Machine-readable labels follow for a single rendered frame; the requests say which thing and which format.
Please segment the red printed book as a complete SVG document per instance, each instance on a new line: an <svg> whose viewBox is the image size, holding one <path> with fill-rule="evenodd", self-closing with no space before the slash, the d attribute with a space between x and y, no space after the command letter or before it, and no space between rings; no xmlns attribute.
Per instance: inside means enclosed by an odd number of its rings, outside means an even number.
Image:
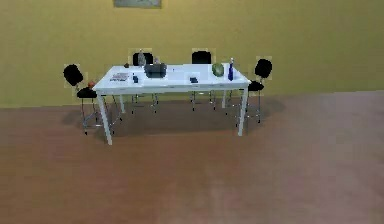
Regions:
<svg viewBox="0 0 384 224"><path fill-rule="evenodd" d="M112 77L110 78L110 80L111 80L111 81L124 82L124 81L126 81L128 78L129 78L129 74L128 74L128 73L122 73L122 72L119 72L119 73L115 73L115 74L113 74Z"/></svg>

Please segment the white table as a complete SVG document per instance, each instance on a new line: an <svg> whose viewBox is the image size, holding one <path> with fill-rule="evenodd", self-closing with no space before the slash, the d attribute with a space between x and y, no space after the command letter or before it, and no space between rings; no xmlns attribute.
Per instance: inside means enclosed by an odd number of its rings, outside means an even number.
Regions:
<svg viewBox="0 0 384 224"><path fill-rule="evenodd" d="M242 89L242 103L238 122L238 135L243 135L245 107L247 105L248 85L251 83L240 71L233 68L233 80L228 80L228 63L223 63L224 75L216 77L212 72L211 64L182 64L168 65L164 78L148 78L143 67L132 66L112 66L107 73L97 82L93 90L97 93L97 100L102 116L104 132L107 143L112 144L112 135L109 122L103 103L103 95L119 96L152 93L184 93L192 91L217 91ZM110 78L115 73L128 73L129 78L124 82L111 81ZM138 77L138 83L133 82L133 76ZM196 77L198 83L191 83L190 78Z"/></svg>

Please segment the black chair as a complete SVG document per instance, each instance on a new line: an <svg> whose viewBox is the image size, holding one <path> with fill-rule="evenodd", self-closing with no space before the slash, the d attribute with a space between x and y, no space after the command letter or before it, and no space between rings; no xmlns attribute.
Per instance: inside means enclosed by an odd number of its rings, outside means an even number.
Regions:
<svg viewBox="0 0 384 224"><path fill-rule="evenodd" d="M95 101L97 100L97 93L92 89L88 88L88 84L85 87L81 87L80 84L84 80L84 76L81 73L79 67L76 64L69 64L63 69L63 77L65 81L76 91L76 97L81 100L81 124L85 135L88 134L90 127L102 127L102 117L100 112L96 109ZM110 106L106 103L106 96L102 96L105 111L110 115L109 128L112 134L115 133L113 126L118 120L122 120L121 112L119 111L116 98L112 97L113 106L116 109L117 116L113 118L113 113L110 110ZM87 114L84 106L85 100L89 100L92 105L92 112Z"/></svg>
<svg viewBox="0 0 384 224"><path fill-rule="evenodd" d="M245 107L245 118L258 118L261 122L261 91L264 89L263 80L268 78L272 71L272 62L268 59L261 58L257 61L254 68L254 74L259 77L259 80L252 80L248 85L248 94L258 93L258 103L256 105L247 103Z"/></svg>
<svg viewBox="0 0 384 224"><path fill-rule="evenodd" d="M209 51L195 51L192 53L192 63L193 64L211 64L212 63L212 55ZM198 95L198 92L193 91L190 96L190 102L192 103L192 110L195 110L196 105L198 102L196 101L196 96ZM216 99L215 94L213 91L208 92L209 96L209 103L213 106L213 108L216 108Z"/></svg>
<svg viewBox="0 0 384 224"><path fill-rule="evenodd" d="M132 62L133 62L134 66L139 66L138 65L138 53L139 53L139 51L133 54ZM153 63L153 55L149 52L144 52L144 54L146 57L146 65L152 64ZM139 98L140 98L139 94L135 94L131 97L131 103L133 104L133 107L134 107L131 110L131 113L134 113L136 107L140 107ZM151 98L152 98L152 104L150 105L150 107L153 109L153 112L156 113L157 112L157 105L158 105L158 95L156 93L152 93Z"/></svg>

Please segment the framed picture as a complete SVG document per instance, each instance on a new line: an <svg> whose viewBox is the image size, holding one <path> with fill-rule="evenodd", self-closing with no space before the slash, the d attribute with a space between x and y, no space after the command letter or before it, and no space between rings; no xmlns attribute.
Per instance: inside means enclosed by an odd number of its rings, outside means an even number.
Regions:
<svg viewBox="0 0 384 224"><path fill-rule="evenodd" d="M113 0L114 7L161 8L162 0Z"/></svg>

